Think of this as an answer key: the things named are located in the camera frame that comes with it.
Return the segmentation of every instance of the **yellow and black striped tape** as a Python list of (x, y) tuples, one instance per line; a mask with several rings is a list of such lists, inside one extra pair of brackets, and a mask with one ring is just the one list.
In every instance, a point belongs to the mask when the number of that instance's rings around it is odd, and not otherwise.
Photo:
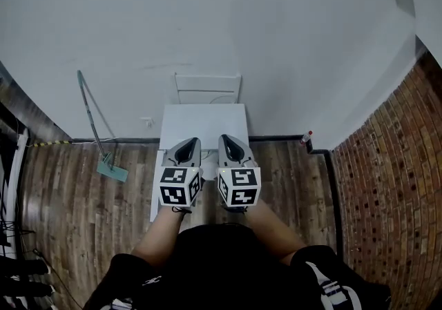
[(42, 147), (42, 146), (52, 146), (53, 144), (72, 144), (72, 141), (53, 141), (53, 142), (44, 142), (44, 143), (34, 143), (34, 147)]

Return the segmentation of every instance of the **mop handle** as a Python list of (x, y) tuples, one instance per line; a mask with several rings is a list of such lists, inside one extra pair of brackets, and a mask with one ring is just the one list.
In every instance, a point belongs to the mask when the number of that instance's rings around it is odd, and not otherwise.
[(84, 92), (84, 88), (83, 88), (84, 77), (83, 77), (83, 73), (81, 73), (80, 70), (77, 71), (77, 77), (78, 77), (78, 84), (80, 85), (81, 95), (83, 96), (84, 106), (86, 107), (86, 112), (88, 113), (90, 126), (92, 127), (92, 131), (94, 132), (95, 140), (97, 141), (99, 150), (100, 150), (100, 152), (102, 152), (103, 157), (105, 157), (106, 154), (104, 153), (102, 143), (99, 141), (97, 130), (94, 125), (94, 120), (93, 120), (92, 114), (90, 113), (90, 110), (89, 110), (88, 100), (86, 99), (86, 93)]

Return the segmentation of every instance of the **green mop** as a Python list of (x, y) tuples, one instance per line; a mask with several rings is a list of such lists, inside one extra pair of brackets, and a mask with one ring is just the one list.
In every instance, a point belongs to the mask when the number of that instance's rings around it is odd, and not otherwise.
[(98, 162), (97, 172), (100, 174), (103, 174), (105, 176), (109, 176), (113, 179), (117, 179), (119, 181), (125, 182), (127, 179), (128, 171), (124, 170), (122, 168), (119, 168), (118, 166), (113, 166), (112, 165), (112, 161), (113, 161), (112, 153), (111, 152), (108, 152), (108, 153), (104, 152), (102, 143), (100, 142), (100, 140), (98, 138), (97, 129), (95, 128), (92, 114), (90, 113), (90, 110), (89, 110), (88, 100), (86, 99), (86, 93), (84, 92), (84, 84), (86, 84), (86, 82), (85, 82), (83, 74), (81, 73), (80, 70), (77, 71), (77, 76), (78, 76), (78, 84), (80, 85), (81, 95), (83, 96), (84, 105), (86, 107), (86, 112), (88, 113), (90, 126), (92, 127), (92, 131), (94, 132), (94, 136), (95, 136), (95, 141), (97, 141), (99, 150), (102, 153), (102, 157), (103, 157), (103, 160)]

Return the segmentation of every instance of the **forearm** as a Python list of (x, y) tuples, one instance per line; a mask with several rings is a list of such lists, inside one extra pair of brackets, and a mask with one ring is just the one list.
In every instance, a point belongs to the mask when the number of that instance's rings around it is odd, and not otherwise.
[(283, 263), (290, 263), (292, 255), (306, 246), (262, 200), (250, 206), (245, 216), (256, 237)]
[(152, 225), (132, 250), (135, 255), (159, 269), (172, 255), (183, 219), (182, 213), (175, 213), (171, 207), (163, 206)]

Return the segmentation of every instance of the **plastic bottle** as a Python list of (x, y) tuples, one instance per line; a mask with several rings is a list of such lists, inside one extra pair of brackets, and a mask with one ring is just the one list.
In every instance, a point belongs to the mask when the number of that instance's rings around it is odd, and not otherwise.
[(313, 135), (313, 131), (305, 133), (299, 142), (304, 146), (311, 139), (311, 135)]

